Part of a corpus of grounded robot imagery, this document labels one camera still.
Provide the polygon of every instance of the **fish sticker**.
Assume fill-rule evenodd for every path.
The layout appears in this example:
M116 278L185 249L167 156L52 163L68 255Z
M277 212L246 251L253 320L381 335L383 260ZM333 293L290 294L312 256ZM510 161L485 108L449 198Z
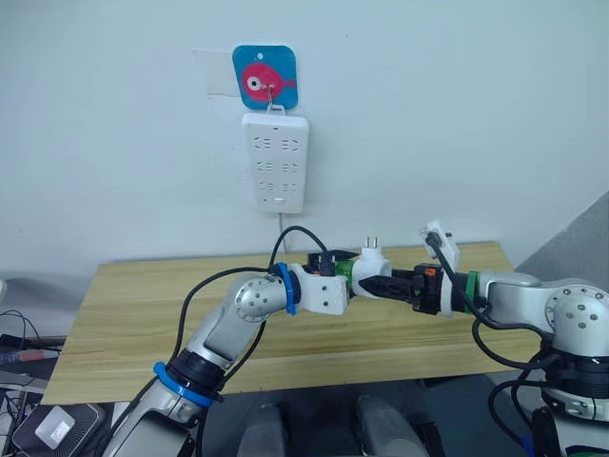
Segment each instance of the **fish sticker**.
M247 95L257 102L268 101L268 89L273 100L277 99L284 87L296 87L293 79L284 80L270 65L255 63L246 67L241 75Z
M296 56L287 46L241 45L232 52L241 99L250 109L273 105L292 109L298 104Z

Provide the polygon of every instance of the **wall outlet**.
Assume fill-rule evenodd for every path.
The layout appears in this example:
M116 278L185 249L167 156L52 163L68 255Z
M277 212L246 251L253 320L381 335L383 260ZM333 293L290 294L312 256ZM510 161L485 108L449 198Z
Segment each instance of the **wall outlet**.
M303 117L244 115L254 199L266 212L297 213L305 202L308 121Z

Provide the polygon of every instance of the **wooden table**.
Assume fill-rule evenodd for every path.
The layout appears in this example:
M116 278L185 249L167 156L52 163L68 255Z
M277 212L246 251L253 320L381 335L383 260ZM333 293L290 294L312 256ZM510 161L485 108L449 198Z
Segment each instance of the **wooden table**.
M510 270L495 243L461 246L462 270ZM429 258L424 248L387 249L395 268ZM302 254L287 262L305 261ZM266 256L128 262L101 265L76 317L44 396L45 404L114 402L132 398L152 377L152 365L172 352L184 296L226 268L265 266ZM190 305L185 342L217 307L231 278L212 283ZM472 341L471 316L447 319L390 300L352 300L344 316L305 310L268 321L252 358L224 393L387 381L501 371ZM516 360L537 350L520 330L483 332L489 346Z

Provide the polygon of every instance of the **black cable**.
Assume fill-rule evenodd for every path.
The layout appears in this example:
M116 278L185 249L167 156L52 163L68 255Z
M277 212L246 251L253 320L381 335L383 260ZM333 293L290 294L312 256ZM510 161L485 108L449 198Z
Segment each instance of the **black cable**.
M446 275L448 276L450 281L453 284L455 284L457 282L457 274L455 274L455 271L450 267L450 264L446 260L446 257L444 257L444 254L442 253L442 250L440 249L439 241L436 240L436 238L434 236L428 235L425 242L432 249L434 249L434 252L436 253L436 256L438 257L438 259L440 260L440 264L442 265L442 268L446 272ZM478 307L476 307L472 303L470 298L465 294L465 292L462 289L459 289L459 293L460 293L460 296L462 297L462 299L464 300L465 304L467 305L467 308L471 311L471 313L474 314L478 319L480 319L487 327L490 327L495 330L515 330L515 329L531 330L531 331L534 331L535 333L537 333L542 340L544 340L544 341L548 340L549 336L546 332L544 332L540 328L532 326L531 324L503 324L503 323L492 320L490 317L484 315L482 313L482 311L480 311L478 309Z
M498 362L502 365L511 368L517 369L540 369L540 368L548 368L550 365L554 364L560 359L558 354L551 354L543 359L539 360L535 363L523 363L523 362L515 362L510 359L506 359L505 357L500 356L497 352L493 351L489 346L487 346L480 336L480 324L481 320L476 319L472 324L472 336L474 337L474 341L480 348L482 352L484 352L489 358L493 359L495 362Z
M178 322L178 335L176 337L175 347L173 348L173 353L171 354L171 357L169 357L169 361L167 362L168 366L171 365L171 363L173 363L175 358L180 353L180 349L182 348L182 340L184 338L184 326L187 321L188 306L190 305L190 301L192 300L192 297L194 297L195 294L199 290L204 288L209 283L215 281L216 279L223 278L225 276L228 276L229 274L243 273L243 272L247 272L247 271L257 271L257 272L261 272L261 273L268 272L267 268L259 268L259 267L239 267L239 268L226 269L224 271L220 271L219 273L209 276L207 279L201 281L194 288L192 288L192 290L188 293L188 295L186 296L186 298L184 299L184 302L182 304L182 310L180 311L180 321Z
M523 370L521 375L518 377L518 380L526 381L526 378L529 377L529 374L531 374L530 369ZM531 422L531 419L529 419L528 416L526 415L526 413L524 412L524 409L522 409L521 402L518 399L518 388L519 387L520 386L512 386L512 388L510 389L510 397L512 398L512 404L514 404L514 409L516 410L518 415L521 417L522 421L526 424L527 427L529 427L529 429L532 430L533 423Z
M31 329L34 332L34 335L36 337L36 340L38 340L38 344L42 345L42 339L40 338L40 334L38 333L38 329L36 328L36 326L31 322L31 320L24 316L23 313L17 309L7 309L6 311L0 313L0 317L2 316L12 316L12 317L18 317L21 319L22 323L23 323L23 336L21 338L21 343L19 344L19 349L17 349L14 352L19 352L20 350L22 350L24 348L24 345L26 343L26 330L27 330L27 326L26 324L29 324L29 326L31 327ZM57 352L59 352L59 349L56 348L47 348L47 350L55 350Z
M325 244L317 237L315 233L313 233L308 228L304 228L302 226L291 226L282 231L282 234L279 235L279 238L277 238L277 242L275 242L273 251L270 254L270 259L268 260L268 269L271 269L271 267L275 264L275 257L277 257L279 246L282 244L282 240L285 238L285 236L291 231L301 231L305 235L308 235L308 237L311 238L317 244L317 246L320 247L322 252L327 254L327 248L325 247Z
M228 276L230 274L242 273L242 272L248 272L248 271L255 271L255 272L261 272L261 273L269 272L275 263L275 257L277 256L277 251L279 250L279 246L281 245L282 240L285 238L285 236L289 232L294 231L294 230L301 231L302 233L305 233L306 235L308 235L313 241L315 241L315 243L317 243L317 245L320 247L322 252L327 253L327 248L325 247L324 243L312 231L310 231L307 228L301 227L301 226L292 226L292 227L286 228L281 233L281 235L279 235L279 238L277 239L277 242L275 243L275 246L274 246L273 251L270 256L270 260L268 262L268 268L259 268L259 267L231 268L231 269L227 269L224 271L220 271L216 274L213 274L213 275L209 276L208 278L206 278L204 281L197 284L188 293L188 295L185 297L184 302L182 304L182 309L180 310L180 319L178 321L178 333L176 336L176 342L175 342L175 346L173 348L173 352L171 353L171 356L169 357L169 360L167 361L167 366L171 365L173 363L173 361L176 359L176 357L180 354L180 350L182 348L182 343L183 343L183 339L184 339L184 328L186 325L188 307L189 307L190 302L192 301L192 298L194 297L194 295L199 290L201 290L202 288L207 286L209 283L211 283L217 279L223 278L225 276ZM265 327L266 327L266 321L263 321L260 325L260 328L258 329L258 334L254 338L254 341L252 342L251 346L247 350L246 354L241 358L239 363L237 363L237 365L228 374L226 374L224 376L223 382L222 382L222 387L224 386L226 381L228 381L230 378L232 378L237 373L237 371L243 366L243 364L247 361L247 359L249 359L251 354L254 352L254 350L260 343L260 340L262 339L263 334L265 332ZM135 398L133 398L133 400L129 403L129 405L127 406L125 411L123 411L121 416L118 418L118 420L116 421L114 426L110 429L109 433L99 439L98 447L95 450L94 457L99 457L99 455L101 455L101 453L106 449L106 447L108 446L109 440L114 435L114 433L116 433L116 430L118 429L118 427L123 423L125 418L127 418L128 414L133 411L133 409L135 408L137 403L139 403L142 395L144 395L146 390L149 389L149 387L152 385L152 383L156 379L157 379L156 377L152 378L144 386L144 388L142 388L142 390L140 390L140 392L138 392L138 394L135 396ZM202 447L201 443L203 440L203 429L205 427L205 422L206 422L206 412L202 413L202 418L200 419L200 425L199 425L200 431L199 430L197 431L197 438L196 438L196 443L195 443L195 452L196 452L197 456L201 455L200 454L201 447Z
M158 376L154 376L152 379L150 379L146 383L146 385L144 387L142 387L142 389L139 392L137 392L137 395L135 395L135 397L133 397L133 400L131 400L129 402L129 404L127 405L125 410L121 413L121 415L118 416L118 419L116 419L116 422L114 423L114 425L112 427L110 427L110 430L107 433L102 434L99 437L99 439L97 440L97 446L95 448L95 453L93 454L93 457L100 457L104 453L104 451L106 450L106 447L108 447L108 443L110 442L110 439L112 438L112 436L114 436L114 433L116 433L116 430L118 430L118 427L120 427L121 424L123 424L125 419L127 419L127 416L135 409L135 407L137 407L137 405L140 403L140 400L142 399L142 397L144 396L146 391L150 388L150 386L152 386L152 384L157 379L158 379Z
M199 416L199 427L197 428L197 437L194 444L195 457L203 457L203 432L206 427L208 409L201 411Z
M256 335L254 342L251 344L251 346L247 350L246 354L241 358L241 360L237 363L237 365L235 365L235 367L229 373L227 373L225 375L225 377L222 380L222 385L219 390L221 390L222 387L225 386L226 382L230 378L232 378L237 373L237 371L239 371L239 368L241 368L244 365L244 363L247 362L247 359L249 359L251 354L254 353L254 350L256 350L258 343L260 343L260 340L263 337L263 333L265 332L265 327L266 327L266 321L264 321L260 324L260 328L258 328L258 334Z
M448 263L448 261L446 260L446 257L444 256L444 254L442 253L442 250L440 249L439 238L437 238L437 236L433 236L430 233L429 235L427 235L425 242L436 253L436 256L440 260L442 268L443 268L444 272L446 273L446 275L448 276L448 278L451 280L451 282L453 284L456 284L457 275L455 274L455 271L450 267L450 264ZM515 362L513 360L509 360L504 357L501 357L499 354L497 354L491 348L489 348L484 343L482 338L480 337L480 324L481 323L483 323L487 327L495 329L495 330L525 329L525 330L533 331L539 335L539 337L541 338L541 345L544 347L548 346L550 337L547 333L542 331L540 328L537 328L530 324L502 324L502 323L496 322L485 314L485 312L490 309L490 304L487 304L487 309L485 312L480 311L478 309L478 307L476 307L472 303L472 301L467 296L467 294L464 292L464 290L462 290L461 288L458 288L458 293L462 297L467 308L472 312L472 314L474 314L474 316L476 316L476 320L472 324L472 335L474 337L474 341L476 342L478 347L482 350L482 352L484 352L491 359L495 360L496 362L499 362L500 364L503 364L503 365L506 365L506 366L512 367L512 368L538 369L538 368L547 368L549 365L553 364L560 358L557 354L553 354L545 359L541 359L537 363L531 364L531 363Z
M488 402L487 402L488 403L488 412L490 413L491 417L495 421L495 424L497 424L499 426L499 428L507 436L509 436L517 445L519 445L520 447L523 447L521 438L516 434L516 432L514 430L512 430L499 417L499 415L497 414L497 410L495 409L495 398L497 398L497 395L505 388L512 387L512 386L545 387L546 383L539 382L539 381L525 381L525 380L520 380L520 379L505 381L504 383L496 385L491 390L491 393L488 395Z

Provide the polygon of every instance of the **white adapter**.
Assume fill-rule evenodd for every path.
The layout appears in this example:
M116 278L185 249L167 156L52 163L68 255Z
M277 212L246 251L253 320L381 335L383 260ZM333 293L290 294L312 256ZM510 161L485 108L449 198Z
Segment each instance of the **white adapter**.
M308 121L284 114L244 115L254 199L266 212L297 213L305 202Z
M377 238L372 238L372 243L370 243L368 237L365 241L365 248L362 248L362 255L353 264L351 277L353 278L353 293L356 295L380 298L360 286L360 281L370 276L391 276L391 264L383 257L383 252L377 243Z

